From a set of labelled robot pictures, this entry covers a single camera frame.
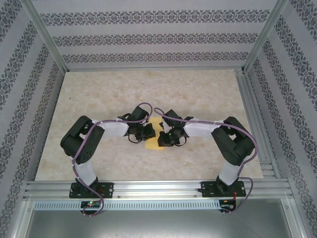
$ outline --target yellow block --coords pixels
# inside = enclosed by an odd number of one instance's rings
[[[148,150],[163,150],[164,147],[159,147],[158,138],[159,132],[163,131],[163,128],[159,125],[162,122],[162,118],[150,118],[149,123],[152,123],[153,129],[155,130],[155,137],[145,141],[145,149]]]

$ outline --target beige marble floor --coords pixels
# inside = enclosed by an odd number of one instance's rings
[[[81,115],[113,119],[132,112],[140,102],[164,111],[174,109],[182,117],[222,120],[234,116],[249,130],[232,70],[69,72],[36,180],[75,179],[70,158],[59,143]],[[106,138],[92,159],[100,180],[215,179],[224,163],[213,140],[195,137],[183,147],[164,150],[146,150],[144,142],[132,144],[127,137]],[[263,178],[258,159],[242,175]]]

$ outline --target damask wallpaper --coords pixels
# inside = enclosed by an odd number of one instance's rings
[[[69,69],[242,66],[276,0],[34,0]]]
[[[309,237],[317,237],[316,18],[316,2],[289,1],[248,72]]]
[[[0,0],[0,238],[33,180],[63,75],[19,0]]]

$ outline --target purple cable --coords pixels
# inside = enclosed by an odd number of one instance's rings
[[[96,215],[98,215],[99,213],[101,213],[102,210],[103,210],[104,207],[105,207],[105,202],[104,202],[104,198],[103,198],[99,193],[97,193],[96,191],[94,191],[93,189],[91,189],[91,188],[90,188],[87,184],[85,184],[84,181],[79,177],[79,174],[77,173],[76,167],[75,167],[76,159],[78,158],[80,152],[81,152],[82,149],[84,148],[84,146],[85,146],[85,144],[86,144],[86,141],[88,140],[88,137],[89,137],[89,135],[91,134],[92,130],[95,128],[95,126],[97,126],[97,125],[99,125],[99,124],[101,124],[101,123],[104,123],[104,122],[140,123],[140,122],[143,122],[143,121],[145,121],[145,120],[148,120],[148,119],[150,118],[150,116],[152,115],[153,107],[152,107],[152,105],[149,104],[149,103],[140,103],[140,104],[138,105],[138,107],[141,106],[141,105],[148,105],[148,106],[150,106],[150,108],[151,108],[151,111],[150,111],[149,115],[148,115],[146,118],[142,119],[142,120],[127,121],[127,120],[108,119],[108,120],[102,120],[102,121],[99,121],[99,122],[96,122],[95,124],[93,124],[93,126],[89,129],[89,131],[88,131],[88,133],[87,133],[87,135],[86,135],[84,141],[81,143],[81,145],[80,145],[80,147],[79,147],[79,149],[78,149],[76,155],[75,155],[74,158],[72,159],[73,171],[74,171],[74,173],[75,173],[75,175],[76,175],[78,181],[79,181],[82,185],[84,185],[88,190],[90,190],[90,191],[93,192],[95,195],[97,195],[97,196],[100,198],[100,201],[102,202],[102,207],[101,207],[101,209],[98,210],[97,212],[95,212],[94,214],[89,215],[89,217],[93,217],[93,216],[96,216]],[[84,216],[86,216],[85,210],[86,210],[86,207],[83,209]]]
[[[164,115],[164,111],[160,108],[154,108],[154,112],[156,112],[158,115],[160,115],[161,117],[163,118],[167,118],[167,119],[170,119],[170,120],[176,120],[176,121],[181,121],[181,122],[190,122],[190,123],[207,123],[207,124],[213,124],[213,125],[222,125],[222,126],[226,126],[226,127],[230,127],[230,128],[233,128],[233,129],[236,129],[242,133],[244,133],[247,137],[249,137],[249,139],[253,142],[254,144],[254,148],[255,148],[255,151],[254,151],[254,154],[251,156],[251,158],[247,159],[246,161],[244,161],[242,164],[241,164],[241,167],[238,171],[238,174],[237,174],[237,177],[240,178],[240,179],[249,179],[251,181],[251,187],[250,187],[250,190],[247,194],[247,196],[245,197],[245,199],[243,200],[243,202],[240,204],[239,207],[241,207],[241,205],[243,203],[245,203],[245,201],[248,199],[248,197],[251,195],[251,192],[252,192],[252,189],[253,189],[253,180],[249,177],[240,177],[240,174],[241,174],[241,171],[244,167],[244,165],[250,161],[252,161],[258,154],[258,151],[259,151],[259,147],[258,147],[258,144],[256,142],[256,140],[253,138],[253,136],[251,136],[246,130],[244,129],[241,129],[235,125],[230,125],[230,124],[226,124],[226,123],[221,123],[221,122],[215,122],[215,121],[207,121],[207,120],[197,120],[197,121],[192,121],[192,120],[183,120],[183,119],[177,119],[177,118],[172,118],[172,117],[168,117],[168,116],[165,116]]]

